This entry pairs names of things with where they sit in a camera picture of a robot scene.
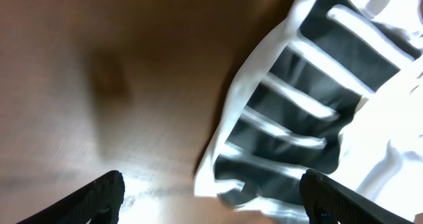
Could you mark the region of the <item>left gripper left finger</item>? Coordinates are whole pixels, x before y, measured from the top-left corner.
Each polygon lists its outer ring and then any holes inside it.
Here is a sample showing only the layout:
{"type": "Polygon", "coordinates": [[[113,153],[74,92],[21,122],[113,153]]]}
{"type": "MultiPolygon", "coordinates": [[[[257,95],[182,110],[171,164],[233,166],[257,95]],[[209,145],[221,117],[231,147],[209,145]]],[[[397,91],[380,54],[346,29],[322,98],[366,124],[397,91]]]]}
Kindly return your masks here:
{"type": "Polygon", "coordinates": [[[124,193],[122,173],[111,170],[19,224],[117,224],[124,193]]]}

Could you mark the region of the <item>white t-shirt black print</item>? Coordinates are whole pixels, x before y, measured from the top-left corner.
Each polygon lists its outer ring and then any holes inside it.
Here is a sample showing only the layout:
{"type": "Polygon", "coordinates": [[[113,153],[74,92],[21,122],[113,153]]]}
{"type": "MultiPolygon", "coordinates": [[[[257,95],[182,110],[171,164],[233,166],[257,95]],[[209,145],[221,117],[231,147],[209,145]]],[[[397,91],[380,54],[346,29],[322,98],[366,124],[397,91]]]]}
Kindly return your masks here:
{"type": "Polygon", "coordinates": [[[232,80],[194,195],[308,223],[309,169],[390,223],[422,213],[422,0],[294,0],[232,80]]]}

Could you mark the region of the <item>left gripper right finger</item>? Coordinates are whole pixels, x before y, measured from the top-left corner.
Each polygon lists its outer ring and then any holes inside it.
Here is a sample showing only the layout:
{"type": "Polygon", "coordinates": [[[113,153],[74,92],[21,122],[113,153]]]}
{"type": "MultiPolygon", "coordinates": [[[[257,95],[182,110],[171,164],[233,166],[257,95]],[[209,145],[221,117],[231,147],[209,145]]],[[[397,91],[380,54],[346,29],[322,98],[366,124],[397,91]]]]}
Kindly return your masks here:
{"type": "Polygon", "coordinates": [[[310,224],[412,224],[313,169],[299,190],[310,224]]]}

